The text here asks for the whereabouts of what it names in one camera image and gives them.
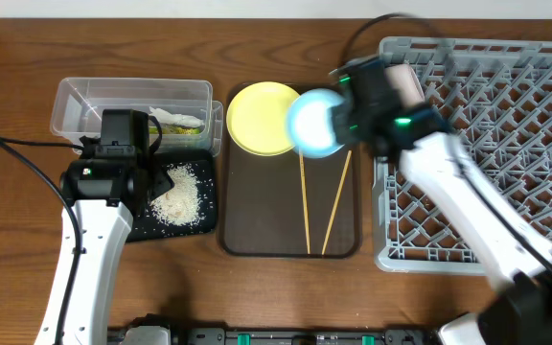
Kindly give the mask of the white tissue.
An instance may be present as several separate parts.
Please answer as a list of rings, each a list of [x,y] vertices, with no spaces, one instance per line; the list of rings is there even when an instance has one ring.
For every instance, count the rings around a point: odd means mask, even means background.
[[[154,117],[161,126],[200,128],[205,125],[203,120],[195,116],[171,113],[162,108],[151,107],[149,115]]]

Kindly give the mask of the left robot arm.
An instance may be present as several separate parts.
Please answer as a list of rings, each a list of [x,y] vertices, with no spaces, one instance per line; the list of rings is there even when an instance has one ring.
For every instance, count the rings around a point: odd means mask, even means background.
[[[106,109],[101,133],[83,136],[61,175],[62,240],[38,344],[104,344],[116,274],[135,218],[173,187],[156,159],[158,120]]]

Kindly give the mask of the pink white bowl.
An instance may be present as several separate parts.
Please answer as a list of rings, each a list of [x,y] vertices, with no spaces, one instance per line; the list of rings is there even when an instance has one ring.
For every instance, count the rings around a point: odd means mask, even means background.
[[[397,91],[404,108],[411,108],[425,101],[425,94],[414,70],[408,64],[385,69],[390,85]]]

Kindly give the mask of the light blue bowl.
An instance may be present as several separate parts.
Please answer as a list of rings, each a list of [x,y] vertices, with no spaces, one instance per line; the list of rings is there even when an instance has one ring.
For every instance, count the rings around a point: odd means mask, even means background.
[[[296,152],[318,159],[339,151],[332,122],[332,108],[341,105],[344,98],[337,92],[317,88],[301,94],[289,107],[286,130]]]

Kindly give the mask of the green orange snack wrapper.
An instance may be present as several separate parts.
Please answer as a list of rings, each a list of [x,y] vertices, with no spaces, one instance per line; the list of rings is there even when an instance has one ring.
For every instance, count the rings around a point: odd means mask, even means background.
[[[175,125],[164,125],[161,129],[156,126],[148,125],[149,134],[157,135],[162,132],[163,135],[198,135],[203,131],[202,127],[186,127]]]

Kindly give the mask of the wooden chopstick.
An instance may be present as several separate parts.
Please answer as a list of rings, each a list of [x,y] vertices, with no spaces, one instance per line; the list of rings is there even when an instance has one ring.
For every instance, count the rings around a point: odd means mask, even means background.
[[[339,179],[339,184],[338,184],[336,194],[335,194],[335,197],[334,197],[333,208],[331,210],[331,214],[330,214],[330,218],[329,218],[329,222],[328,222],[328,227],[327,227],[325,238],[324,238],[324,241],[323,241],[321,255],[325,255],[326,251],[327,251],[327,247],[328,247],[329,240],[330,240],[330,237],[331,237],[332,229],[333,229],[333,226],[334,226],[334,218],[335,218],[335,215],[337,213],[339,200],[341,198],[341,194],[342,194],[342,190],[343,190],[343,187],[344,187],[346,176],[347,176],[347,173],[348,173],[348,170],[349,170],[351,158],[352,158],[352,151],[348,150],[347,155],[346,155],[346,159],[345,159],[345,162],[344,162],[344,165],[343,165],[342,173],[341,173],[341,176],[340,176],[340,179]]]
[[[308,200],[307,200],[305,163],[304,163],[304,155],[301,149],[299,149],[298,155],[299,155],[300,183],[301,183],[301,193],[302,193],[306,250],[307,250],[307,254],[310,254],[311,253],[311,234],[310,234],[310,222],[309,222],[309,211],[308,211]]]

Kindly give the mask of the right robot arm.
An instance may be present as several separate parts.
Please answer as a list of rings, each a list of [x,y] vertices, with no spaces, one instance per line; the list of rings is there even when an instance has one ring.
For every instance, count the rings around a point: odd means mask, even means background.
[[[332,75],[344,98],[331,115],[337,141],[364,143],[396,165],[469,246],[496,294],[482,312],[441,326],[438,343],[552,344],[552,242],[467,155],[452,125],[425,101],[411,68],[367,57]]]

